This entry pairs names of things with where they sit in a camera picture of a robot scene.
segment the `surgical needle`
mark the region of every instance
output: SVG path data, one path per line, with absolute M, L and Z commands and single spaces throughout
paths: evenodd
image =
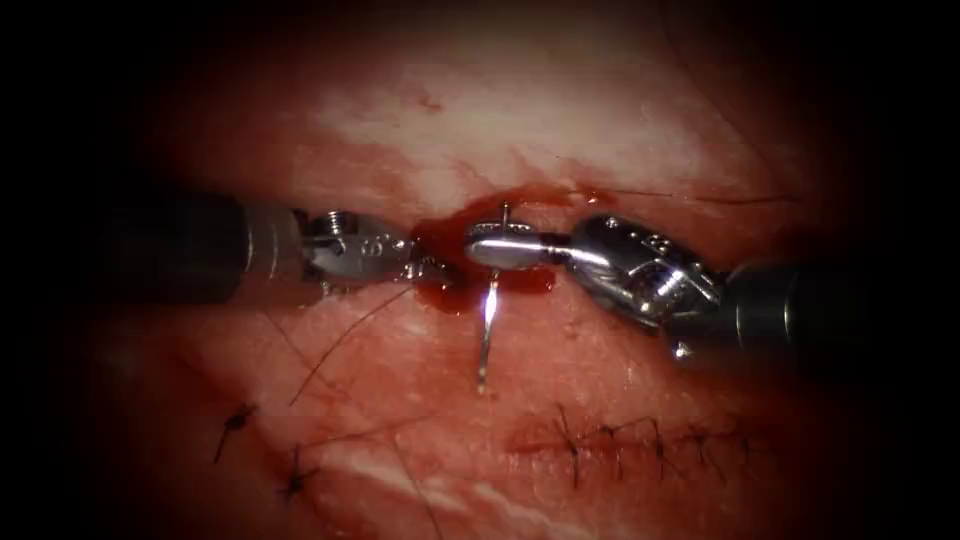
M 500 231 L 506 234 L 510 220 L 510 204 L 504 201 L 500 215 Z M 477 393 L 483 395 L 487 391 L 487 362 L 490 357 L 490 334 L 493 330 L 493 319 L 497 315 L 497 288 L 499 286 L 500 270 L 490 272 L 490 288 L 483 303 L 483 343 L 480 346 L 480 365 L 477 367 Z

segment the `black suture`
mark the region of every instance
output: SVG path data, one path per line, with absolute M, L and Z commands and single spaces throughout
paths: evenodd
M 403 472 L 407 475 L 407 478 L 410 479 L 410 484 L 413 486 L 414 491 L 417 492 L 417 497 L 420 498 L 420 502 L 423 503 L 423 508 L 426 510 L 430 522 L 433 523 L 433 530 L 437 532 L 437 538 L 443 540 L 443 532 L 440 531 L 440 522 L 437 521 L 437 516 L 434 515 L 430 503 L 427 502 L 427 498 L 424 497 L 423 492 L 420 491 L 420 485 L 417 484 L 417 481 L 413 479 L 413 475 L 410 474 L 410 468 L 407 467 L 407 461 L 403 459 L 403 451 L 400 450 L 400 445 L 397 444 L 396 439 L 392 439 L 391 442 L 393 443 L 394 451 L 397 453 L 397 460 L 400 461 L 400 466 L 403 467 Z
M 567 413 L 563 410 L 563 405 L 558 403 L 557 409 L 560 411 L 560 422 L 562 425 L 557 423 L 556 418 L 554 418 L 553 427 L 557 430 L 560 437 L 563 438 L 563 441 L 567 443 L 570 458 L 573 460 L 573 489 L 577 489 L 580 487 L 580 448 L 577 447 L 570 437 L 570 428 L 567 426 Z
M 227 418 L 223 422 L 223 433 L 220 434 L 220 442 L 217 443 L 217 452 L 213 456 L 213 463 L 217 464 L 220 462 L 220 456 L 223 455 L 223 446 L 227 442 L 227 435 L 231 431 L 239 431 L 247 425 L 247 419 L 256 412 L 257 406 L 247 405 L 246 403 L 240 405 L 240 408 L 233 413 L 230 418 Z
M 613 436 L 613 433 L 614 433 L 614 432 L 613 432 L 613 428 L 611 428 L 610 426 L 604 424 L 604 425 L 600 426 L 599 431 L 600 431 L 600 433 L 602 433 L 602 434 L 607 435 L 608 437 L 610 437 L 610 440 L 611 440 L 611 441 L 614 441 L 614 442 L 616 441 L 616 438 L 614 438 L 614 436 Z M 617 480 L 623 480 L 623 461 L 622 461 L 623 448 L 620 448 L 619 446 L 615 446 L 615 452 L 617 453 L 617 475 L 616 475 L 616 479 L 617 479 Z
M 690 84 L 693 85 L 693 87 L 697 90 L 697 92 L 700 94 L 700 97 L 703 98 L 718 115 L 720 115 L 720 118 L 723 120 L 723 122 L 725 122 L 728 126 L 730 126 L 730 128 L 733 131 L 737 133 L 737 135 L 740 137 L 740 140 L 743 142 L 744 146 L 747 146 L 748 148 L 750 148 L 751 152 L 753 153 L 754 156 L 756 156 L 757 160 L 762 164 L 764 170 L 769 174 L 770 178 L 776 181 L 777 176 L 776 174 L 773 173 L 773 169 L 770 166 L 770 161 L 768 156 L 764 155 L 764 153 L 760 151 L 760 148 L 756 145 L 755 141 L 751 140 L 746 136 L 746 132 L 742 129 L 742 126 L 738 125 L 727 114 L 725 114 L 723 108 L 720 107 L 720 105 L 714 100 L 714 95 L 711 94 L 710 92 L 704 91 L 704 86 L 702 81 L 697 77 L 695 71 L 690 67 L 690 63 L 687 61 L 686 57 L 684 56 L 683 50 L 677 45 L 673 35 L 670 32 L 670 24 L 669 24 L 669 19 L 667 17 L 669 13 L 669 11 L 667 11 L 668 4 L 669 2 L 667 0 L 661 0 L 660 2 L 657 2 L 657 15 L 660 17 L 660 25 L 663 28 L 663 39 L 667 43 L 667 47 L 674 52 L 677 64 L 679 65 L 681 71 L 686 74 L 687 79 L 690 81 Z M 779 198 L 770 197 L 767 199 L 754 199 L 753 201 L 746 200 L 746 201 L 739 201 L 739 202 L 711 200 L 709 198 L 700 198 L 698 200 L 701 200 L 703 202 L 727 204 L 729 206 L 739 206 L 744 204 L 774 202 L 773 200 L 769 200 L 769 199 L 774 199 L 774 200 L 782 199 L 782 202 L 788 202 L 796 205 L 801 204 L 801 200 L 793 196 L 783 196 Z
M 697 445 L 697 457 L 700 458 L 700 466 L 706 467 L 710 466 L 717 473 L 717 477 L 720 478 L 720 483 L 724 486 L 727 485 L 727 478 L 723 475 L 723 470 L 720 469 L 720 465 L 717 463 L 717 460 L 713 458 L 713 454 L 707 449 L 707 434 L 700 432 L 696 426 L 690 425 L 690 435 L 687 437 L 687 440 L 693 441 Z
M 681 199 L 681 200 L 691 200 L 697 202 L 705 202 L 710 204 L 720 204 L 724 206 L 747 206 L 751 204 L 799 204 L 800 201 L 796 197 L 791 195 L 768 195 L 765 197 L 754 197 L 748 199 L 723 199 L 719 197 L 703 197 L 703 196 L 690 196 L 690 195 L 677 195 L 675 193 L 664 193 L 657 191 L 638 191 L 638 190 L 626 190 L 626 189 L 611 189 L 608 190 L 610 193 L 616 193 L 618 195 L 636 195 L 638 197 L 655 197 L 663 199 Z
M 317 373 L 317 371 L 320 369 L 320 366 L 322 366 L 323 363 L 326 362 L 327 358 L 329 358 L 330 355 L 333 354 L 333 351 L 335 351 L 335 350 L 337 349 L 337 347 L 339 347 L 340 344 L 343 343 L 343 341 L 347 338 L 347 336 L 349 336 L 358 326 L 360 326 L 361 324 L 363 324 L 364 321 L 368 320 L 370 317 L 372 317 L 372 316 L 374 316 L 375 314 L 377 314 L 380 310 L 385 309 L 385 308 L 386 308 L 387 306 L 389 306 L 390 304 L 392 304 L 392 303 L 394 303 L 395 301 L 399 300 L 400 297 L 402 297 L 403 295 L 407 294 L 408 292 L 410 292 L 410 291 L 412 291 L 412 290 L 413 290 L 412 287 L 407 287 L 406 289 L 400 291 L 399 294 L 396 294 L 396 295 L 394 295 L 394 296 L 391 296 L 391 297 L 390 297 L 389 299 L 387 299 L 385 302 L 383 302 L 382 304 L 380 304 L 380 305 L 378 305 L 377 307 L 373 308 L 369 313 L 367 313 L 367 314 L 364 315 L 363 317 L 360 317 L 359 319 L 357 319 L 356 321 L 354 321 L 353 324 L 351 324 L 351 325 L 346 329 L 346 331 L 343 332 L 343 334 L 340 334 L 340 337 L 338 337 L 337 340 L 333 342 L 333 345 L 331 345 L 330 348 L 327 349 L 327 352 L 323 353 L 323 356 L 320 357 L 320 361 L 317 362 L 316 365 L 313 366 L 313 368 L 310 370 L 310 373 L 308 373 L 307 376 L 304 378 L 303 384 L 300 385 L 300 388 L 299 388 L 299 389 L 297 390 L 297 392 L 294 394 L 293 399 L 290 400 L 289 405 L 293 405 L 294 403 L 297 402 L 297 399 L 300 398 L 300 395 L 303 394 L 303 392 L 307 389 L 307 385 L 310 384 L 310 379 L 313 378 L 313 376 L 314 376 L 314 375 Z
M 346 441 L 346 440 L 362 439 L 362 438 L 367 437 L 367 436 L 369 436 L 369 435 L 373 435 L 374 433 L 379 433 L 379 432 L 382 432 L 382 431 L 387 431 L 387 430 L 391 430 L 391 429 L 397 429 L 397 428 L 409 426 L 409 425 L 412 425 L 412 424 L 416 424 L 417 422 L 422 422 L 423 420 L 428 420 L 428 419 L 433 418 L 433 417 L 435 417 L 435 416 L 436 416 L 436 415 L 433 415 L 433 414 L 425 414 L 425 415 L 417 416 L 417 417 L 410 418 L 410 419 L 407 419 L 407 420 L 401 420 L 401 421 L 395 422 L 395 423 L 393 423 L 393 424 L 387 424 L 387 425 L 384 425 L 384 426 L 379 426 L 379 427 L 375 427 L 375 428 L 372 428 L 372 429 L 368 429 L 368 430 L 366 430 L 366 431 L 358 431 L 358 432 L 355 432 L 355 433 L 345 433 L 345 434 L 343 434 L 343 435 L 336 435 L 336 436 L 334 436 L 334 437 L 330 437 L 330 438 L 324 439 L 324 440 L 322 440 L 322 441 L 316 441 L 316 442 L 306 443 L 306 444 L 302 445 L 301 448 L 313 448 L 313 447 L 323 446 L 323 445 L 325 445 L 325 444 L 330 444 L 330 443 L 337 442 L 337 441 Z
M 674 474 L 680 477 L 680 479 L 686 480 L 687 477 L 686 475 L 683 474 L 683 471 L 681 471 L 679 467 L 677 467 L 672 461 L 670 461 L 670 459 L 666 455 L 666 447 L 663 444 L 663 437 L 660 435 L 660 425 L 657 423 L 656 418 L 652 416 L 641 416 L 636 420 L 631 420 L 630 422 L 627 422 L 626 424 L 621 424 L 619 426 L 614 426 L 614 427 L 607 426 L 607 425 L 601 426 L 598 431 L 601 433 L 607 433 L 610 435 L 611 438 L 613 438 L 613 436 L 616 434 L 617 431 L 620 431 L 621 429 L 624 429 L 624 428 L 628 428 L 630 426 L 635 426 L 637 424 L 640 424 L 641 422 L 649 422 L 650 426 L 653 428 L 654 452 L 655 452 L 655 455 L 657 456 L 657 462 L 660 464 L 660 481 L 661 482 L 663 481 L 664 465 L 669 465 L 670 468 L 673 469 Z
M 307 479 L 311 476 L 317 474 L 320 471 L 319 467 L 314 467 L 305 473 L 300 472 L 300 445 L 293 447 L 293 470 L 290 472 L 290 479 L 287 482 L 287 487 L 278 489 L 277 493 L 283 495 L 283 502 L 289 503 L 293 496 L 297 493 L 303 491 L 303 488 L 306 487 Z

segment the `blood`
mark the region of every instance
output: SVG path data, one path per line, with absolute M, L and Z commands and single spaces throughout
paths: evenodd
M 456 268 L 462 279 L 454 286 L 418 284 L 417 298 L 450 314 L 472 311 L 481 305 L 490 284 L 492 269 L 464 255 L 464 235 L 477 222 L 498 219 L 503 202 L 516 209 L 528 204 L 570 208 L 595 203 L 611 204 L 613 200 L 611 195 L 587 185 L 578 184 L 571 190 L 535 183 L 481 197 L 449 217 L 421 221 L 413 227 L 411 237 L 428 253 Z M 555 267 L 549 266 L 504 271 L 499 276 L 499 289 L 505 293 L 546 294 L 553 290 L 557 280 L 556 271 Z

